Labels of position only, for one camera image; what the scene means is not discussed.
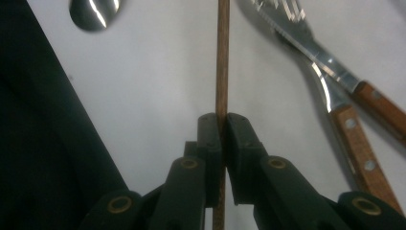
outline black cloth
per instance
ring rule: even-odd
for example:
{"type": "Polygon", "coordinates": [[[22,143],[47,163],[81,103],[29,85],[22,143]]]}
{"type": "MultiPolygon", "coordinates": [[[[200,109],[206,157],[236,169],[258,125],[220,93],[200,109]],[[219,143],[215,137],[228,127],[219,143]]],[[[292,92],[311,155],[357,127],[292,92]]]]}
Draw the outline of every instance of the black cloth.
{"type": "Polygon", "coordinates": [[[2,1],[0,229],[76,229],[125,189],[28,3],[2,1]]]}

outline tabletop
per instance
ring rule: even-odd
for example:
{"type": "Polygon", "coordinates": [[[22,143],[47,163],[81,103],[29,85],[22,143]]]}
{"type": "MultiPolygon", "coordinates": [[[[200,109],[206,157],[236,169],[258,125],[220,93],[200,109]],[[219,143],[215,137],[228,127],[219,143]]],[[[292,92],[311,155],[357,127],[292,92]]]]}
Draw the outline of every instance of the tabletop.
{"type": "MultiPolygon", "coordinates": [[[[228,110],[251,121],[269,154],[337,200],[353,181],[312,82],[241,1],[231,1],[228,110]]],[[[98,33],[76,27],[68,0],[29,3],[128,187],[144,195],[164,183],[185,141],[196,140],[197,118],[214,112],[217,1],[126,0],[98,33]]],[[[301,4],[316,39],[406,110],[406,3],[301,4]]],[[[406,210],[406,149],[356,109],[406,210]]],[[[230,183],[226,196],[226,229],[255,229],[253,207],[234,206],[230,183]]]]}

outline knife handle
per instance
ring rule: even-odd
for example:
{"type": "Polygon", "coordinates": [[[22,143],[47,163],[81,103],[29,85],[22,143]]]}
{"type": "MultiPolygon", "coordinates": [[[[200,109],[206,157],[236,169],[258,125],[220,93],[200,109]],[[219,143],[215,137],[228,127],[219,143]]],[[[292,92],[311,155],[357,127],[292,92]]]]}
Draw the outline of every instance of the knife handle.
{"type": "Polygon", "coordinates": [[[371,145],[360,126],[353,107],[347,105],[331,111],[329,115],[347,150],[348,160],[358,188],[384,200],[402,214],[395,194],[372,152],[371,145]]]}
{"type": "Polygon", "coordinates": [[[362,81],[351,95],[406,146],[406,114],[369,83],[362,81]]]}

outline utensil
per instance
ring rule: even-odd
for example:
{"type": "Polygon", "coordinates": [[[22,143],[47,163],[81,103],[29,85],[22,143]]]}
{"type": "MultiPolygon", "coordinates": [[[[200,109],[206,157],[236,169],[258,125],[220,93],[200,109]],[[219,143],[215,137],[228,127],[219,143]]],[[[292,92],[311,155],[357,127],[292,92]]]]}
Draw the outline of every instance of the utensil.
{"type": "Polygon", "coordinates": [[[375,87],[358,79],[336,57],[317,43],[297,0],[253,0],[259,14],[406,146],[406,115],[375,87]]]}
{"type": "Polygon", "coordinates": [[[69,13],[79,28],[100,31],[111,24],[121,4],[122,0],[72,0],[69,13]]]}
{"type": "MultiPolygon", "coordinates": [[[[306,39],[313,40],[311,31],[305,23],[305,13],[298,2],[291,0],[281,1],[281,3],[286,20],[293,21],[291,23],[298,23],[295,25],[297,26],[296,33],[302,32],[306,39]]],[[[272,4],[277,9],[279,1],[272,1],[272,4]]],[[[326,71],[321,69],[315,61],[309,61],[308,56],[302,54],[297,46],[291,43],[285,35],[282,33],[276,35],[283,44],[287,44],[291,50],[304,56],[305,61],[311,66],[310,69],[313,71],[314,77],[316,77],[319,91],[324,98],[328,116],[337,137],[346,149],[351,171],[358,187],[364,192],[385,200],[399,213],[402,213],[395,194],[382,172],[367,136],[359,123],[358,115],[347,97],[342,94],[342,90],[338,88],[335,82],[336,79],[329,78],[326,71]]]]}

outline metal spoon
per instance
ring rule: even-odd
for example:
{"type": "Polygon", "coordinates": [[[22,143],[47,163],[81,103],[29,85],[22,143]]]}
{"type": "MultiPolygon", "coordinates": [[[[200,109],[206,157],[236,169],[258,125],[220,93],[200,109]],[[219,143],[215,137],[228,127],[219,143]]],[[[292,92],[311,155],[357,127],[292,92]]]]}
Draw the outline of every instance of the metal spoon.
{"type": "Polygon", "coordinates": [[[72,0],[72,20],[85,31],[104,30],[111,24],[123,0],[72,0]]]}

